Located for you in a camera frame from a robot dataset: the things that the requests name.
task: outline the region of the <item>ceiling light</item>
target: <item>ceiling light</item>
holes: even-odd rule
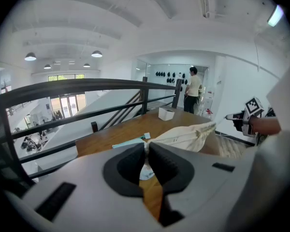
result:
[[[44,66],[44,69],[46,69],[46,70],[51,69],[51,66],[50,66],[49,64],[46,64],[46,65]]]
[[[102,52],[100,52],[100,51],[94,51],[91,55],[93,57],[95,57],[95,58],[101,58],[102,57]]]
[[[275,27],[275,25],[279,22],[283,14],[284,14],[284,11],[282,10],[282,8],[279,5],[276,5],[275,10],[272,13],[270,19],[267,21],[267,23],[270,26]]]
[[[26,57],[25,57],[25,60],[26,61],[34,61],[34,60],[36,60],[37,58],[36,58],[36,56],[35,56],[35,54],[33,53],[33,52],[29,52],[27,55],[26,55]]]

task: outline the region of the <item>table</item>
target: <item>table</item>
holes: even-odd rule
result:
[[[159,109],[155,109],[145,115],[106,128],[76,141],[78,157],[112,149],[112,145],[138,138],[146,132],[150,133],[151,138],[156,138],[174,127],[190,126],[210,121],[208,118],[193,115],[178,109],[170,107],[167,107],[167,109],[175,112],[171,120],[163,121],[159,119]],[[205,145],[200,152],[219,155],[214,132],[207,137]],[[160,183],[156,176],[154,176],[149,180],[140,181],[140,187],[144,190],[144,204],[158,220],[162,201],[162,187]]]

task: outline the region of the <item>black railing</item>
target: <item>black railing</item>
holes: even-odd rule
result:
[[[39,84],[34,84],[34,85],[14,89],[10,92],[0,95],[0,109],[5,110],[8,107],[15,106],[20,103],[25,103],[32,100],[54,96],[54,95],[60,95],[60,94],[66,94],[66,93],[72,93],[72,92],[105,90],[105,89],[140,89],[140,101],[137,101],[134,103],[128,102],[127,104],[116,106],[116,107],[110,107],[110,108],[106,108],[106,109],[102,109],[102,110],[98,110],[94,112],[75,115],[70,118],[64,118],[57,121],[47,122],[45,124],[38,125],[32,128],[26,129],[26,130],[18,131],[13,134],[10,133],[10,130],[7,130],[7,128],[9,128],[9,125],[8,123],[6,125],[6,122],[5,122],[4,127],[6,128],[5,130],[6,133],[5,133],[5,137],[0,138],[0,144],[8,142],[10,150],[13,151],[12,155],[15,156],[13,139],[27,136],[36,132],[46,130],[46,129],[54,128],[59,125],[65,125],[68,123],[72,123],[72,122],[79,121],[82,119],[110,113],[113,111],[119,110],[120,112],[123,109],[127,111],[129,108],[133,109],[133,107],[137,105],[142,105],[142,114],[145,114],[147,111],[148,103],[159,101],[165,98],[171,98],[171,97],[173,97],[173,101],[167,103],[166,105],[169,105],[172,103],[172,107],[176,108],[177,103],[178,103],[179,93],[180,93],[180,87],[181,87],[181,79],[178,79],[176,82],[176,86],[173,87],[173,86],[167,86],[167,85],[161,85],[161,84],[148,83],[147,78],[145,77],[143,78],[142,82],[129,81],[129,80],[117,80],[117,79],[70,79],[70,80],[60,80],[60,81],[55,81],[55,82],[39,83]],[[168,90],[174,90],[175,93],[174,95],[149,100],[148,91],[150,89],[168,89]],[[22,168],[21,167],[22,163],[52,155],[54,153],[60,152],[62,150],[65,150],[73,146],[75,146],[75,140],[47,149],[47,150],[43,150],[41,152],[32,154],[30,156],[23,157],[21,159],[14,159],[14,164],[16,165],[18,164],[17,167]],[[36,178],[39,176],[43,176],[45,174],[49,174],[61,166],[62,165],[52,167],[48,170],[43,170],[41,172],[37,172],[35,174],[31,174],[29,175],[29,178]]]

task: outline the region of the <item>white ceiling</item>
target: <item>white ceiling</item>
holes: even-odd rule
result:
[[[161,21],[208,20],[236,25],[287,52],[286,19],[267,25],[271,0],[21,0],[10,14],[13,36],[38,59],[87,58],[107,52],[138,28]]]

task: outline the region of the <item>black pants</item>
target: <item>black pants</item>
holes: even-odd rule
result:
[[[185,96],[184,99],[185,99],[184,100],[184,111],[193,114],[194,113],[193,106],[197,101],[197,97],[188,95],[188,96]]]

